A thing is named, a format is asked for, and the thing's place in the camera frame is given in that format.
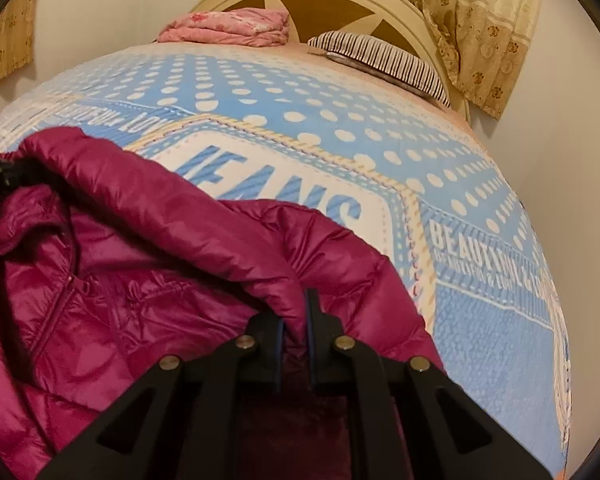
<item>bed sheet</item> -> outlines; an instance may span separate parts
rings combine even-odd
[[[564,319],[528,215],[459,117],[297,48],[151,44],[0,115],[0,151],[80,126],[221,199],[317,208],[391,259],[450,377],[557,475]]]

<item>headboard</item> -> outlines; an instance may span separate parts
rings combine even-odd
[[[370,34],[403,48],[434,67],[451,107],[465,119],[468,103],[446,76],[436,44],[422,13],[407,0],[202,0],[193,10],[241,7],[285,8],[290,15],[290,41],[305,43],[328,30]]]

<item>wall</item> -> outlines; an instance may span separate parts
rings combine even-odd
[[[474,115],[474,129],[531,216],[562,301],[573,473],[600,436],[600,34],[577,0],[542,1],[503,117]]]
[[[153,41],[200,0],[38,0],[32,65],[0,84],[0,111],[19,95],[95,57]]]
[[[0,84],[0,110],[62,70],[136,43],[136,1],[38,0],[35,61]]]

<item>magenta puffer jacket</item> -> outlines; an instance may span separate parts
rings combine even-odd
[[[305,288],[383,356],[442,366],[389,260],[317,211],[218,202],[77,128],[34,134],[9,156],[36,158],[70,192],[22,187],[0,204],[7,477],[33,480],[163,355],[209,354],[267,305],[289,334],[287,392],[245,414],[256,456],[242,477],[347,478],[342,403],[316,399],[304,379]]]

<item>beige floral curtain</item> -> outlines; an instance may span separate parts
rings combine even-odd
[[[0,81],[33,60],[36,0],[11,0],[0,14]]]
[[[518,79],[541,0],[409,0],[438,41],[449,79],[499,119]]]

